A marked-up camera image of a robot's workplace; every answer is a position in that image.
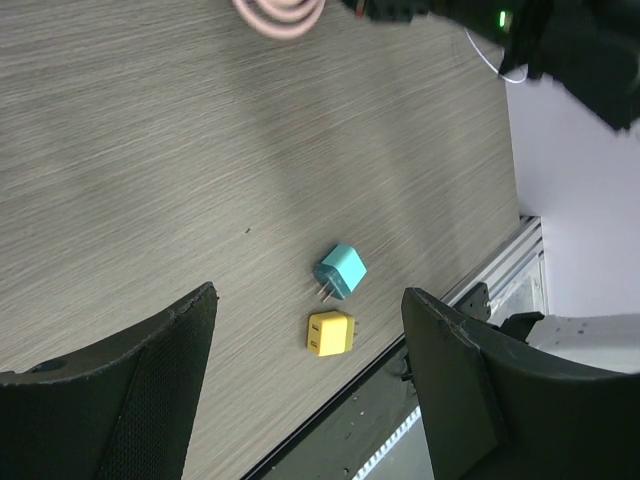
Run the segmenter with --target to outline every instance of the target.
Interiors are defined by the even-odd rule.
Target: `teal power adapter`
[[[322,285],[318,293],[322,301],[329,297],[344,300],[353,293],[367,273],[360,255],[351,245],[337,245],[324,260],[313,269],[313,274]]]

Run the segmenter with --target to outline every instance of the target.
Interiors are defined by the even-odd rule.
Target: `pink cable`
[[[316,24],[324,2],[325,0],[233,0],[233,5],[240,16],[261,34],[278,40],[289,40],[304,35]]]

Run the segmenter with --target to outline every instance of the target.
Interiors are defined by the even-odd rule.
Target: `power adapter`
[[[309,317],[307,349],[319,357],[349,352],[353,348],[355,328],[355,319],[347,313],[314,313]]]
[[[318,295],[325,302],[329,297],[344,300],[353,293],[367,273],[360,255],[351,245],[339,244],[313,269],[322,285]]]

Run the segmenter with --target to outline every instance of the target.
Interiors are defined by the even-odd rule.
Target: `black device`
[[[207,283],[93,345],[0,372],[0,479],[180,479],[217,302]]]
[[[640,478],[640,374],[571,362],[407,289],[402,319],[436,480]]]
[[[551,76],[614,130],[640,118],[640,0],[342,0],[359,16],[448,18],[504,48],[501,75]]]

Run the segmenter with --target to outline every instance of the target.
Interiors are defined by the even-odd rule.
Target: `gray table surface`
[[[220,309],[185,467],[234,479],[518,224],[504,85],[434,20],[341,5],[299,41],[218,0],[0,5],[0,369],[131,325],[206,280]],[[333,243],[369,273],[353,352],[304,348]]]

